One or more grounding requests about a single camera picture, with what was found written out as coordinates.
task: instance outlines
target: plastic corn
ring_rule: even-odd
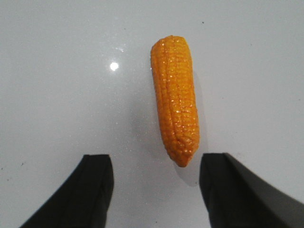
[[[186,40],[177,36],[160,39],[151,49],[151,68],[162,141],[170,158],[185,167],[200,141],[192,60]]]

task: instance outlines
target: corn cob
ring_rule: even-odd
[[[151,49],[151,68],[162,141],[168,155],[185,167],[199,147],[191,54],[183,37],[160,39]]]

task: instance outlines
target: yellow corn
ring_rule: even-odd
[[[151,49],[151,68],[161,136],[168,155],[185,167],[199,147],[191,54],[183,37],[160,39]]]

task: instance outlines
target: white surface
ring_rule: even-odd
[[[107,228],[209,227],[204,152],[229,152],[304,202],[303,12],[303,1],[1,1],[0,227],[20,226],[87,153],[113,161]],[[171,34],[192,50],[202,131],[185,169],[163,148],[150,71],[151,46]]]

